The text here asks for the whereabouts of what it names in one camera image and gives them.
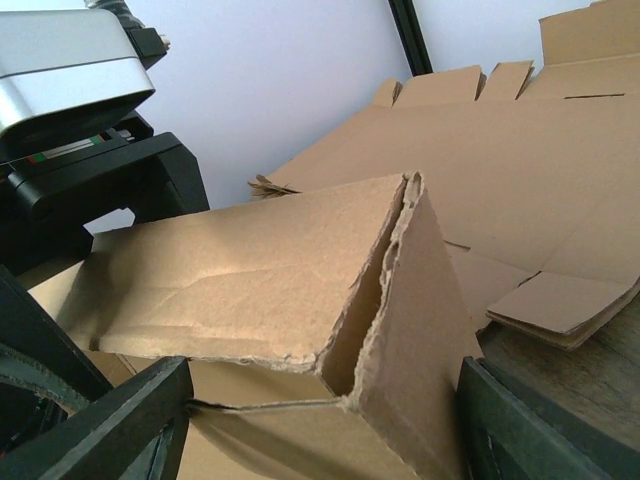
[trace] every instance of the dark green metal frame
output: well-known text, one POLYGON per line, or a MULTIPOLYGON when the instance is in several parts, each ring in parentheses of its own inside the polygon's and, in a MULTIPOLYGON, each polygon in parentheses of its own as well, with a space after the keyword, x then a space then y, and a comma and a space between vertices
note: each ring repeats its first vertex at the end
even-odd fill
POLYGON ((413 0, 389 0, 391 13, 413 76, 433 73, 413 0))
POLYGON ((486 360, 464 360, 457 401, 476 480, 639 478, 640 452, 486 360))

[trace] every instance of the flattened cardboard box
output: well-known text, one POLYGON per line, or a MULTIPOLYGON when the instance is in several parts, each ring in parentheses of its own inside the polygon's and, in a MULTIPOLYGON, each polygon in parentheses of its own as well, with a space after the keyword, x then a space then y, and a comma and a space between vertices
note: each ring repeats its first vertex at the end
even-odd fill
POLYGON ((640 288, 639 24, 640 2, 596 2, 541 20, 534 79, 516 62, 486 84, 477 66, 389 81, 254 194, 421 171, 478 328, 575 348, 640 288))
POLYGON ((465 477, 453 396, 480 349, 419 174, 102 234, 31 293, 134 370, 191 359, 228 408, 193 418, 211 462, 185 480, 465 477))

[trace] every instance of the cardboard box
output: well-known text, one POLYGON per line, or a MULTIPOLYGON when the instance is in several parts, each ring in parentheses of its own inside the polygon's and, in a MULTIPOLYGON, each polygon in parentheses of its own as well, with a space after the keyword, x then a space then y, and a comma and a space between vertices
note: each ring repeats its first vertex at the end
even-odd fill
POLYGON ((465 477, 453 397, 480 349, 419 174, 101 234, 31 293, 133 371, 191 360, 183 480, 465 477))
POLYGON ((536 78, 516 62, 386 82, 254 193, 421 171, 477 327, 575 348, 640 289, 639 24, 640 2, 596 2, 541 20, 536 78))

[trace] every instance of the cardboard flap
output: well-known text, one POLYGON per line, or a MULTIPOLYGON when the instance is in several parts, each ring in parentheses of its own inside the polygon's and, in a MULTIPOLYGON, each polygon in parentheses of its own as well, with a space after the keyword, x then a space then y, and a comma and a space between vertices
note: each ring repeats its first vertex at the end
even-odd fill
MULTIPOLYGON (((625 293, 622 294, 622 296, 616 299, 608 307, 605 307, 603 310, 595 314, 595 316, 591 317, 589 321, 584 322, 571 330, 569 334, 554 332, 552 330, 545 330, 544 328, 532 325, 530 323, 520 322, 517 319, 499 315, 497 313, 494 313, 493 311, 489 311, 488 315, 493 320, 509 325, 510 327, 514 327, 517 330, 544 340, 545 342, 553 344, 556 347, 560 347, 565 350, 574 350, 582 345, 596 331, 598 331, 599 328, 604 326, 609 320, 616 316, 616 314, 618 314, 620 310, 626 307, 634 299, 638 292, 640 292, 640 282, 634 285, 631 289, 626 290, 625 293)), ((544 303, 547 301, 547 299, 541 298, 539 299, 539 301, 544 303)))
POLYGON ((398 96, 394 109, 473 102, 484 86, 479 65, 411 78, 398 96))
POLYGON ((360 352, 352 398, 422 478, 464 478, 453 393, 461 360, 482 353, 435 212, 422 182, 415 186, 403 199, 415 208, 401 210, 385 253, 384 300, 360 352))
POLYGON ((640 53, 640 2, 607 0, 540 20, 545 65, 640 53))
POLYGON ((546 66, 520 98, 611 97, 640 93, 640 55, 546 66))
POLYGON ((499 63, 487 80, 478 100, 516 100, 531 72, 533 61, 499 63))
POLYGON ((391 108, 402 91, 402 84, 395 78, 389 78, 376 90, 372 105, 391 108))
POLYGON ((542 272, 491 305, 489 311, 569 335, 585 319, 607 309, 628 290, 627 285, 542 272))
POLYGON ((640 93, 640 2, 608 0, 540 20, 545 67, 523 99, 640 93))
POLYGON ((477 330, 491 322, 487 316, 491 305, 535 275, 535 272, 489 260, 458 247, 449 247, 448 251, 477 330))
POLYGON ((396 175, 108 232, 82 267, 31 293, 91 349, 309 369, 406 183, 396 175))
MULTIPOLYGON (((389 94, 390 82, 387 81, 385 88, 379 90, 379 95, 384 97, 389 94)), ((338 128, 332 130, 327 135, 318 140, 309 149, 297 155, 289 162, 282 165, 276 171, 268 175, 269 183, 283 188, 288 188, 289 183, 294 178, 304 174, 313 165, 321 163, 325 158, 332 155, 342 145, 348 143, 355 135, 367 128, 369 125, 380 121, 385 113, 389 113, 389 108, 381 108, 378 105, 368 105, 355 115, 351 116, 338 128)))

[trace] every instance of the white wall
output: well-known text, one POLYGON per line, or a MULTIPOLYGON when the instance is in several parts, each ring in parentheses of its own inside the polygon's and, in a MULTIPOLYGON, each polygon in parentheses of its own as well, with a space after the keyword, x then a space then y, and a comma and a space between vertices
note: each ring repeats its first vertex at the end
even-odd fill
POLYGON ((200 160, 212 207, 410 72, 386 0, 128 0, 172 41, 140 109, 200 160))
POLYGON ((543 65, 538 19, 593 0, 414 0, 435 71, 534 60, 543 65))

